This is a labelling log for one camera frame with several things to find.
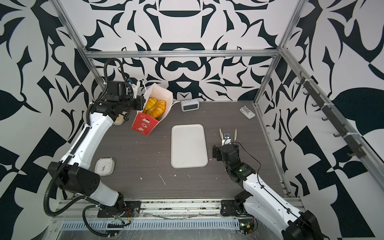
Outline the red white paper bag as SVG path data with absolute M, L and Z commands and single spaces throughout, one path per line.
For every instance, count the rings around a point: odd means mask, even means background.
M 145 108 L 138 111 L 131 129 L 148 136 L 165 119 L 178 101 L 173 93 L 157 84 L 151 85 L 144 94 Z

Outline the yellow fake braided bread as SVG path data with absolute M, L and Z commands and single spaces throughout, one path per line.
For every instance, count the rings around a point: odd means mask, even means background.
M 143 114 L 146 114 L 156 103 L 157 103 L 156 98 L 149 98 L 143 110 Z

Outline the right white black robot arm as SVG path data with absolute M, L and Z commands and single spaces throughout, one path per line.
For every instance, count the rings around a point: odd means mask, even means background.
M 302 212 L 284 200 L 240 159 L 242 145 L 220 132 L 221 146 L 213 146 L 213 158 L 225 165 L 231 180 L 242 187 L 235 196 L 234 215 L 249 215 L 263 223 L 281 240 L 324 240 L 319 222 L 310 211 Z

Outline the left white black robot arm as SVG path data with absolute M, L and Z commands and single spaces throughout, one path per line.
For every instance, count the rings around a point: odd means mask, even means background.
M 80 136 L 59 162 L 52 162 L 48 167 L 52 179 L 43 204 L 49 215 L 52 214 L 50 196 L 55 186 L 97 205 L 121 207 L 122 194 L 103 184 L 100 176 L 89 168 L 96 149 L 114 121 L 124 112 L 143 110 L 145 98 L 140 94 L 139 87 L 140 81 L 108 82 L 104 98 L 90 103 Z

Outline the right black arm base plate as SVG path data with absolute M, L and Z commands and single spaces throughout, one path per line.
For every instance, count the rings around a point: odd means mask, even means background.
M 246 211 L 238 200 L 221 200 L 220 214 L 222 216 L 245 215 Z

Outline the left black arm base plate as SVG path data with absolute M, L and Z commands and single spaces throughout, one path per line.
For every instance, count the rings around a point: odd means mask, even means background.
M 131 218 L 135 217 L 140 213 L 141 210 L 141 201 L 124 201 L 123 204 L 116 205 L 113 207 L 107 207 L 101 205 L 98 211 L 98 218 L 113 218 L 116 215 L 119 215 L 122 218 Z

